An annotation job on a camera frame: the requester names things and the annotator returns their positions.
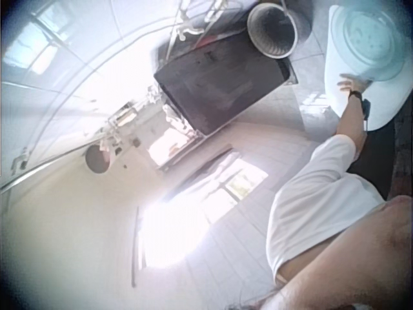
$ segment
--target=white plastic bucket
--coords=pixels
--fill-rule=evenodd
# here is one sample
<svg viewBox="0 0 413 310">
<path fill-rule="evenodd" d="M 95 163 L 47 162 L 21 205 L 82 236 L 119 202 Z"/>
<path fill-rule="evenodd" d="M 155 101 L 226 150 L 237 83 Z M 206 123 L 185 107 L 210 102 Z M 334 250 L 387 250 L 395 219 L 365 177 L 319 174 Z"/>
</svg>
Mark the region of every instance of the white plastic bucket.
<svg viewBox="0 0 413 310">
<path fill-rule="evenodd" d="M 271 58 L 285 58 L 310 35 L 309 23 L 297 12 L 275 3 L 254 7 L 247 21 L 248 34 L 256 48 Z"/>
</svg>

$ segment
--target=man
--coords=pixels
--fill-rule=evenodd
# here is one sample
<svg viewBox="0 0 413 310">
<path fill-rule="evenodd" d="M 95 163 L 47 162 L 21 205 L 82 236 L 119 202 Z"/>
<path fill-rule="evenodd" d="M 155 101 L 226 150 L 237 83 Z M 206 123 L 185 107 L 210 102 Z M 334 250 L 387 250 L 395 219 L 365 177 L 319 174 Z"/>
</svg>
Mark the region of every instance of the man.
<svg viewBox="0 0 413 310">
<path fill-rule="evenodd" d="M 385 202 L 370 182 L 346 173 L 366 139 L 361 103 L 370 82 L 343 77 L 338 86 L 349 97 L 336 135 L 276 194 L 270 212 L 267 258 L 280 291 L 242 309 L 398 309 L 410 298 L 412 199 Z"/>
</svg>

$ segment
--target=wall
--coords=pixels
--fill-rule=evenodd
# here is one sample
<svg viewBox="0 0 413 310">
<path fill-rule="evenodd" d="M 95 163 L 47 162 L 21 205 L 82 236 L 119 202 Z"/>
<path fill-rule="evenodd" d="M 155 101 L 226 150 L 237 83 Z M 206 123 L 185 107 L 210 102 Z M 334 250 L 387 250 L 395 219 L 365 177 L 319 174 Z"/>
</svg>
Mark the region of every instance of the wall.
<svg viewBox="0 0 413 310">
<path fill-rule="evenodd" d="M 143 213 L 228 143 L 268 178 L 209 230 L 186 261 L 138 272 L 133 289 L 137 206 Z M 265 261 L 272 198 L 313 146 L 300 132 L 235 123 L 166 174 L 146 164 L 139 149 L 130 149 L 104 175 L 76 164 L 31 187 L 2 217 L 2 271 L 38 309 L 220 309 L 260 295 L 272 286 Z"/>
</svg>

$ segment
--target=hand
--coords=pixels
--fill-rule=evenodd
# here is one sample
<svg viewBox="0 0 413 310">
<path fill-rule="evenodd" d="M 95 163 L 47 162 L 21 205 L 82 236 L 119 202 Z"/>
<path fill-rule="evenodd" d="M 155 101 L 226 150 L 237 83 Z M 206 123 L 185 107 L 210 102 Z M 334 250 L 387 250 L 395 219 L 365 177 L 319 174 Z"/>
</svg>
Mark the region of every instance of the hand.
<svg viewBox="0 0 413 310">
<path fill-rule="evenodd" d="M 357 76 L 352 76 L 351 74 L 340 74 L 340 77 L 346 79 L 337 83 L 337 86 L 340 87 L 342 92 L 350 92 L 355 90 L 361 94 L 372 84 L 372 81 L 362 80 Z"/>
</svg>

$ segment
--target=glass panel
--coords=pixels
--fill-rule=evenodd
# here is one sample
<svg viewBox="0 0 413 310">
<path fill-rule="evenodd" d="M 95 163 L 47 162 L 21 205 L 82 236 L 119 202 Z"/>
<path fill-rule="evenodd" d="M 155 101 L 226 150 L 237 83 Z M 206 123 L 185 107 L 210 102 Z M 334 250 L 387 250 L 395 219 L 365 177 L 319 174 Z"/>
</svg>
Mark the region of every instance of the glass panel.
<svg viewBox="0 0 413 310">
<path fill-rule="evenodd" d="M 205 199 L 202 204 L 202 210 L 210 223 L 215 223 L 222 218 L 230 209 L 237 204 L 237 201 L 229 195 L 224 189 L 219 189 Z"/>
<path fill-rule="evenodd" d="M 225 187 L 242 200 L 247 197 L 268 174 L 243 160 L 239 161 L 242 161 L 244 168 L 237 173 Z"/>
</svg>

